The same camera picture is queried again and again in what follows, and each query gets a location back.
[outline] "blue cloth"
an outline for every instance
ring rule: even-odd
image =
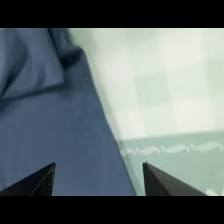
[[[82,49],[65,29],[1,29],[0,189],[52,162],[53,195],[135,195]]]

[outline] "green checkered tablecloth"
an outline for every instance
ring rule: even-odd
[[[130,177],[146,160],[194,187],[224,188],[224,29],[70,29],[87,54]]]

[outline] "folded blue cloth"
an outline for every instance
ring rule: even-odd
[[[53,195],[135,195],[66,30],[0,29],[0,189],[52,162]]]

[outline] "gingham pattern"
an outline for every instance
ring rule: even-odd
[[[137,193],[144,195],[142,162],[149,161],[204,192],[221,195],[224,29],[70,33],[88,57]]]
[[[116,139],[224,128],[224,29],[78,32]]]

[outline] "black object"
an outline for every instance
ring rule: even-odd
[[[146,196],[206,196],[149,163],[143,163],[143,173]]]
[[[0,196],[51,196],[56,163],[31,174],[0,192]]]

